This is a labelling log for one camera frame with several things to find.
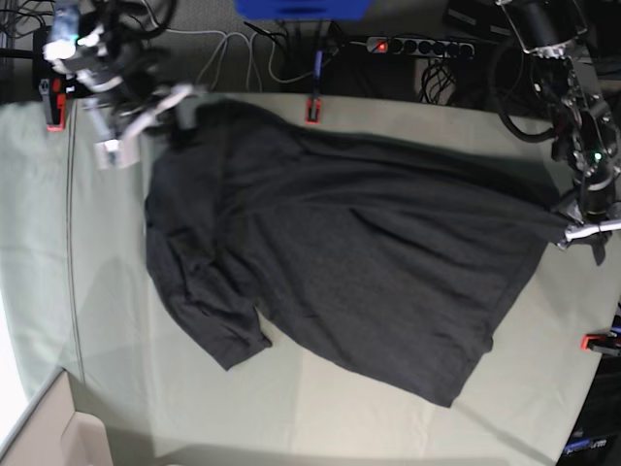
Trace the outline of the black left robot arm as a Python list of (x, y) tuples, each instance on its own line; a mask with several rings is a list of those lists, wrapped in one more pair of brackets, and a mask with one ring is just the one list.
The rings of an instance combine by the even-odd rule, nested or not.
[[(551, 156), (572, 169), (572, 189), (557, 205), (571, 224), (559, 247), (587, 244), (596, 263), (620, 229), (620, 129), (602, 92), (585, 42), (587, 20), (576, 1), (500, 1), (512, 31), (494, 52), (488, 86), (504, 126), (523, 142), (549, 141)], [(502, 55), (521, 48), (534, 62), (532, 87), (546, 105), (550, 128), (526, 133), (510, 119), (496, 88)]]

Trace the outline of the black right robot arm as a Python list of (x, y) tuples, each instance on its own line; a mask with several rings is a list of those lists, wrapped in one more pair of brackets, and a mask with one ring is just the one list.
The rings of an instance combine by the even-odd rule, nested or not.
[(133, 27), (128, 16), (149, 8), (134, 1), (59, 1), (43, 57), (52, 69), (86, 88), (83, 111), (98, 135), (94, 150), (101, 169), (123, 169), (140, 161), (140, 136), (174, 124), (175, 108), (197, 92), (191, 83), (167, 83), (157, 76), (169, 51), (151, 40), (170, 29), (178, 3), (166, 1), (155, 26)]

